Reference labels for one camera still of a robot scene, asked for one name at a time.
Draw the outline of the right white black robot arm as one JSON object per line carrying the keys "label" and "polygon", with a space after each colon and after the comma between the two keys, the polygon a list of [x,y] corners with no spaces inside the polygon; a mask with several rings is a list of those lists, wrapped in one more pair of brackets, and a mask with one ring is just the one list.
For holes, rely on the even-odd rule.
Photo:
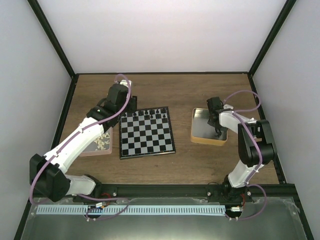
{"label": "right white black robot arm", "polygon": [[232,107],[226,107],[219,97],[211,97],[206,103],[207,124],[213,127],[215,138],[220,140],[228,130],[237,134],[239,161],[221,186],[223,198],[232,202],[245,192],[252,177],[275,158],[275,140],[267,120],[242,116]]}

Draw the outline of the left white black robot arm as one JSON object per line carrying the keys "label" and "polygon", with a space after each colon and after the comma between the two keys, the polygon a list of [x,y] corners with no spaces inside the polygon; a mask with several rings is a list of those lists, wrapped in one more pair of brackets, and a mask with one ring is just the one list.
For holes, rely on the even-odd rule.
{"label": "left white black robot arm", "polygon": [[98,137],[113,128],[126,113],[137,109],[137,97],[132,95],[132,82],[116,81],[105,98],[91,108],[78,127],[58,146],[44,155],[35,154],[29,161],[30,191],[41,193],[52,202],[66,195],[85,195],[91,202],[102,196],[99,181],[92,176],[67,175],[76,158]]}

